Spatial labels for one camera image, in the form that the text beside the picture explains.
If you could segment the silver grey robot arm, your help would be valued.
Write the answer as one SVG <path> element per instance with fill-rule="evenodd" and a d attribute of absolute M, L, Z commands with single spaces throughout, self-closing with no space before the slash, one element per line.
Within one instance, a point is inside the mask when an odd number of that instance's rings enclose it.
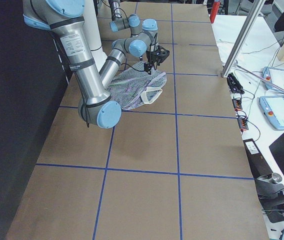
<path fill-rule="evenodd" d="M 111 47 L 111 53 L 107 57 L 108 61 L 113 61 L 120 66 L 126 54 L 131 54 L 134 57 L 141 57 L 147 50 L 145 40 L 147 36 L 142 31 L 140 26 L 140 18 L 136 14 L 127 15 L 120 6 L 119 0 L 110 0 L 109 7 L 111 11 L 112 21 L 109 26 L 113 32 L 130 29 L 131 37 L 115 40 Z"/>
<path fill-rule="evenodd" d="M 120 120 L 120 105 L 111 99 L 107 87 L 127 54 L 147 56 L 144 71 L 161 64 L 169 51 L 158 43 L 155 19 L 140 20 L 136 14 L 125 16 L 120 1 L 109 2 L 113 32 L 130 29 L 130 37 L 118 39 L 106 55 L 102 48 L 94 0 L 25 0 L 23 18 L 26 25 L 58 36 L 69 68 L 74 72 L 82 100 L 79 115 L 87 124 L 102 129 L 114 127 Z"/>

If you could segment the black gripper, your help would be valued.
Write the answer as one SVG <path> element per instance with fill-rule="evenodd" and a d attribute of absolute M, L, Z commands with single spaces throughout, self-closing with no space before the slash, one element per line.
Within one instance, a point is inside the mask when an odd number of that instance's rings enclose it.
<path fill-rule="evenodd" d="M 170 55 L 170 51 L 158 45 L 154 51 L 146 51 L 147 62 L 144 63 L 144 71 L 149 75 L 152 74 L 152 68 L 157 70 Z"/>

